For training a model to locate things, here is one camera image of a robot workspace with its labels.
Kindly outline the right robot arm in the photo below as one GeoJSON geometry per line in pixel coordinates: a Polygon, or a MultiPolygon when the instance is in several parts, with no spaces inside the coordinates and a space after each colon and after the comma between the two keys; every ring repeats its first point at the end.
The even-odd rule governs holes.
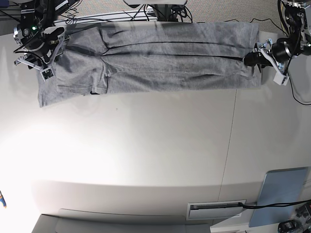
{"type": "Polygon", "coordinates": [[[45,30],[54,26],[57,17],[66,12],[74,0],[31,0],[20,3],[20,23],[14,28],[13,38],[19,47],[15,54],[24,54],[15,61],[40,71],[44,79],[53,76],[52,63],[59,55],[64,39],[64,28],[59,27],[50,33],[45,30]]]}

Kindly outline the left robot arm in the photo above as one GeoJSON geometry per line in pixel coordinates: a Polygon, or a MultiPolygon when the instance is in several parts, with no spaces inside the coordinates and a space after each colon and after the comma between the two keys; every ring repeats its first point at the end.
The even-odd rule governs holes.
{"type": "Polygon", "coordinates": [[[279,67],[287,63],[283,74],[286,74],[291,60],[301,54],[311,54],[311,2],[309,0],[279,0],[277,10],[285,37],[279,38],[270,48],[257,46],[247,54],[243,62],[246,66],[279,67]]]}

